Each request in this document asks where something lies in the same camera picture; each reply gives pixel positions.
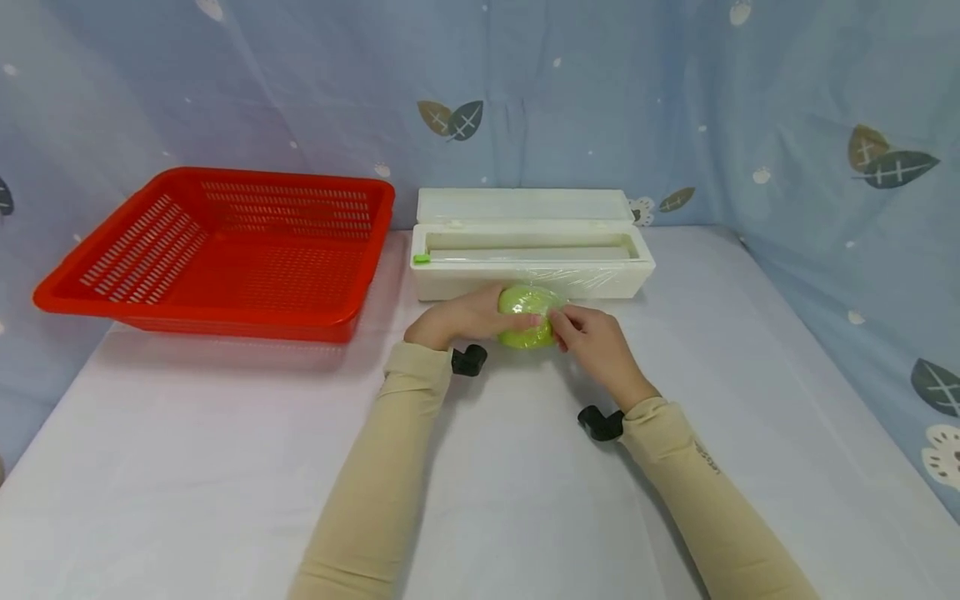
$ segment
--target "blue fabric backdrop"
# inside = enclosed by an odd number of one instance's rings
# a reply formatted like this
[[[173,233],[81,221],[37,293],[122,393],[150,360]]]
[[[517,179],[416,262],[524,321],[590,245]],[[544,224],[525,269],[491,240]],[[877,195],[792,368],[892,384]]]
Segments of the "blue fabric backdrop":
[[[38,0],[0,64],[8,465],[107,327],[32,290],[193,164],[382,177],[396,228],[485,185],[727,225],[960,517],[954,0]]]

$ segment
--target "arm sleeve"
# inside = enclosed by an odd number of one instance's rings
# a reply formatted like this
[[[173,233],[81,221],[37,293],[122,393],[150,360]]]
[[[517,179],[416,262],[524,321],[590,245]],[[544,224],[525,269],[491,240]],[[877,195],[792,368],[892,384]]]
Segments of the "arm sleeve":
[[[713,600],[818,597],[680,406],[660,397],[640,402],[624,417],[620,442],[660,492]]]
[[[420,506],[450,353],[397,344],[386,380],[326,501],[289,600],[387,600]]]

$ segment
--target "white table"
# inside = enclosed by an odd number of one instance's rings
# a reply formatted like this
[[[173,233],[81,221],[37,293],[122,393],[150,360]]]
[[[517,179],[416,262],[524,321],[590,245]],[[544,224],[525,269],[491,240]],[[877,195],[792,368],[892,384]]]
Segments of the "white table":
[[[645,231],[603,306],[825,598],[948,598],[960,528],[728,234]],[[0,488],[0,598],[282,598],[422,310],[388,239],[345,347],[115,327]],[[577,426],[608,402],[555,351],[487,344],[436,432],[405,598],[690,598],[642,477]]]

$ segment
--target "hand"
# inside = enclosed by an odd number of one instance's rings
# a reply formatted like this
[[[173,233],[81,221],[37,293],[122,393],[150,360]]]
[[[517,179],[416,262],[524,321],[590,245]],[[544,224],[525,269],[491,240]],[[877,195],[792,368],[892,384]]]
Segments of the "hand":
[[[568,304],[550,313],[550,324],[560,350],[573,354],[584,371],[610,392],[624,413],[643,400],[660,395],[637,366],[613,316]]]
[[[446,350],[457,338],[483,340],[504,331],[523,331],[540,324],[540,315],[500,314],[497,301],[503,284],[431,306],[407,329],[403,340],[434,350]]]

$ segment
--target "green vegetable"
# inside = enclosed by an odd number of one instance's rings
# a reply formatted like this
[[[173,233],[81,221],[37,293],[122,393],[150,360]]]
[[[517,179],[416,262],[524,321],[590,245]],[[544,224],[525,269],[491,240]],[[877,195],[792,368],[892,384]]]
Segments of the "green vegetable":
[[[543,348],[551,346],[553,327],[547,313],[566,304],[566,299],[536,285],[515,285],[500,293],[497,309],[503,314],[529,313],[541,315],[543,321],[526,331],[505,331],[498,337],[500,344],[509,348]]]

